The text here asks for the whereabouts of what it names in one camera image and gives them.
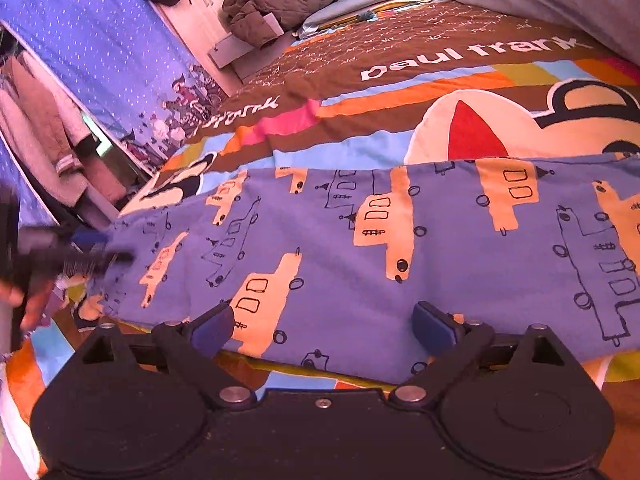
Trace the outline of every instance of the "bedspread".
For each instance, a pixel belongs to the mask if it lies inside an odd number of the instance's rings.
[[[420,300],[502,333],[548,324],[585,362],[640,342],[638,176],[629,154],[243,170],[118,220],[111,248],[136,261],[89,294],[146,327],[230,300],[226,349],[385,383],[431,358]]]
[[[584,34],[455,2],[293,45],[113,226],[140,251],[131,275],[95,283],[76,324],[64,311],[11,361],[14,448],[100,310],[148,327],[231,300],[228,348],[264,360],[218,360],[261,393],[370,384],[335,371],[404,380],[430,360],[407,319],[430,300],[507,332],[547,322],[600,356],[584,366],[616,410],[604,470],[633,478],[639,81]]]

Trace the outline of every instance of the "drawer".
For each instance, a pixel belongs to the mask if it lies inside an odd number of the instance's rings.
[[[255,73],[260,72],[260,70],[276,61],[295,40],[296,38],[293,37],[293,34],[287,32],[269,46],[260,50],[255,48],[240,59],[236,59],[231,66],[242,82],[246,83]]]
[[[269,24],[278,36],[282,36],[284,34],[278,20],[276,20],[276,17],[273,14],[267,14],[264,17],[264,21]],[[222,68],[252,50],[255,50],[252,45],[239,40],[233,34],[229,34],[209,50],[209,57],[214,61],[218,68]]]

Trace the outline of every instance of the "colorful striped bedding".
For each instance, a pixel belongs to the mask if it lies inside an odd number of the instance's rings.
[[[485,157],[640,152],[639,82],[638,67],[575,30],[449,1],[385,10],[294,44],[199,128],[118,225],[156,218],[154,208],[220,195],[239,171],[264,174],[271,168],[275,176],[292,176],[294,186],[306,169],[406,165],[411,172],[418,164],[442,162],[444,168],[447,161]],[[631,191],[634,185],[625,188],[628,196],[638,192]],[[110,298],[102,296],[94,306],[117,313],[117,294]],[[85,321],[83,328],[91,325]],[[42,464],[28,435],[31,408],[80,343],[78,326],[69,310],[62,311],[5,370],[0,413],[32,478]],[[640,439],[633,422],[640,415],[633,401],[640,392],[640,353],[627,350],[584,364],[616,412],[616,434],[603,464],[613,480],[632,478],[640,466],[629,452]],[[368,384],[338,377],[330,366],[309,370],[236,354],[219,359],[258,391]]]

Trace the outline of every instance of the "curtain with white dots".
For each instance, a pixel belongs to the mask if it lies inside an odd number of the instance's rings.
[[[29,184],[0,132],[0,179],[13,187],[20,197],[19,225],[52,225],[52,213]]]
[[[226,99],[146,0],[0,0],[0,20],[152,173]]]

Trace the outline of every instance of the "wardrobe door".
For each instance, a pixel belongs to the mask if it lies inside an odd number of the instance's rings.
[[[162,6],[162,10],[198,62],[214,77],[222,89],[231,95],[242,86],[242,83],[231,68],[218,69],[208,54],[209,50],[228,34],[220,19],[222,1],[180,0],[173,7]]]

